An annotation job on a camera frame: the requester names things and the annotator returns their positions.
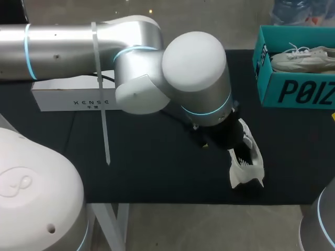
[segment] black tablecloth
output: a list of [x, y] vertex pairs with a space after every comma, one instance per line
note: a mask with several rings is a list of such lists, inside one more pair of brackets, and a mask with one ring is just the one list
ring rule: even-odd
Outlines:
[[[22, 134], [64, 154], [80, 173], [87, 202], [308, 204], [335, 176], [330, 110], [262, 108], [253, 51], [227, 51], [232, 93], [264, 159], [264, 189], [232, 190], [230, 156], [199, 148], [160, 113], [107, 111], [111, 165], [98, 111], [39, 112], [30, 84], [0, 84], [0, 113]], [[182, 119], [182, 110], [167, 111]]]

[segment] blue led ring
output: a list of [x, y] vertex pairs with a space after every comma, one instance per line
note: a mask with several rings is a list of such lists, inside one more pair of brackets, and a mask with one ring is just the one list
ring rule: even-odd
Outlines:
[[30, 63], [30, 58], [29, 58], [29, 50], [28, 50], [28, 30], [29, 30], [29, 26], [30, 26], [30, 24], [26, 25], [25, 39], [24, 39], [26, 62], [27, 62], [27, 67], [28, 67], [28, 71], [30, 73], [31, 78], [34, 79], [34, 80], [37, 80], [37, 78], [35, 77], [35, 74], [34, 74], [32, 68], [31, 68], [31, 63]]
[[132, 51], [132, 50], [157, 50], [156, 48], [154, 47], [149, 47], [149, 46], [133, 46], [133, 47], [128, 47], [128, 48], [125, 48], [121, 51], [119, 51], [116, 56], [114, 57], [113, 59], [113, 62], [115, 62], [115, 60], [121, 56], [122, 54], [128, 52], [128, 51]]
[[217, 111], [219, 111], [223, 106], [225, 106], [225, 104], [228, 102], [229, 98], [230, 98], [230, 95], [231, 95], [231, 92], [229, 93], [229, 96], [228, 98], [226, 99], [226, 101], [224, 102], [224, 104], [222, 106], [220, 106], [218, 109], [216, 109], [215, 111], [211, 111], [211, 112], [208, 112], [208, 113], [194, 113], [194, 112], [191, 112], [189, 110], [187, 110], [185, 107], [182, 106], [182, 108], [187, 111], [188, 113], [190, 114], [193, 114], [193, 115], [197, 115], [197, 116], [206, 116], [206, 115], [210, 115], [210, 114], [213, 114]]
[[318, 219], [319, 219], [319, 222], [320, 222], [320, 226], [321, 226], [321, 229], [323, 231], [323, 233], [325, 234], [325, 237], [327, 238], [327, 240], [329, 241], [330, 245], [333, 246], [333, 248], [335, 249], [335, 243], [332, 241], [332, 239], [330, 238], [330, 236], [328, 235], [326, 229], [325, 229], [325, 226], [323, 225], [322, 223], [322, 220], [321, 220], [321, 216], [320, 216], [320, 200], [321, 200], [321, 196], [323, 194], [323, 192], [325, 191], [325, 189], [322, 191], [322, 193], [320, 194], [320, 197], [319, 197], [319, 200], [318, 200]]

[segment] black cable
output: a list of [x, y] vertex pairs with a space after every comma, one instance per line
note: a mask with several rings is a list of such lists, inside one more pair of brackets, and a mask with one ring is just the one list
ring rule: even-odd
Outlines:
[[[95, 74], [95, 73], [91, 73], [91, 74], [87, 74], [87, 76], [97, 77], [98, 75]], [[107, 76], [105, 76], [105, 75], [102, 75], [102, 77], [103, 77], [104, 79], [106, 79], [106, 80], [109, 80], [109, 81], [112, 81], [112, 82], [115, 83], [115, 79], [113, 79], [113, 78], [111, 78], [111, 77], [107, 77]]]

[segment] robotic arm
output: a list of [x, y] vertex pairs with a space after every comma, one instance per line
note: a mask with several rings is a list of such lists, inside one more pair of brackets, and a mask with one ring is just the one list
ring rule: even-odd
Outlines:
[[[181, 35], [164, 50], [158, 24], [142, 16], [96, 27], [2, 25], [0, 81], [33, 82], [96, 72], [94, 41], [101, 70], [115, 71], [116, 100], [122, 110], [141, 115], [163, 109], [170, 100], [178, 103], [194, 131], [229, 150], [232, 187], [252, 178], [262, 183], [262, 156], [233, 107], [225, 50], [207, 33]], [[0, 228], [0, 249], [88, 250], [83, 185], [74, 166], [60, 154], [2, 128], [0, 150], [0, 223], [6, 226]], [[238, 155], [251, 164], [242, 167]], [[36, 208], [47, 210], [40, 214]]]
[[[115, 70], [116, 99], [129, 113], [163, 109], [171, 100], [199, 126], [232, 111], [226, 54], [203, 32], [176, 38], [166, 50], [158, 24], [131, 16], [97, 25], [102, 71]], [[0, 79], [38, 81], [96, 71], [88, 26], [0, 26]]]

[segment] white table leg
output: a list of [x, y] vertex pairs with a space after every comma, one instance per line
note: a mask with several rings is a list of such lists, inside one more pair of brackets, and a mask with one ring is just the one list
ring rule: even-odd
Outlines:
[[129, 204], [120, 203], [117, 210], [117, 223], [120, 228], [122, 239], [126, 243], [128, 228]]
[[126, 251], [119, 224], [111, 204], [94, 203], [93, 211], [112, 251]]

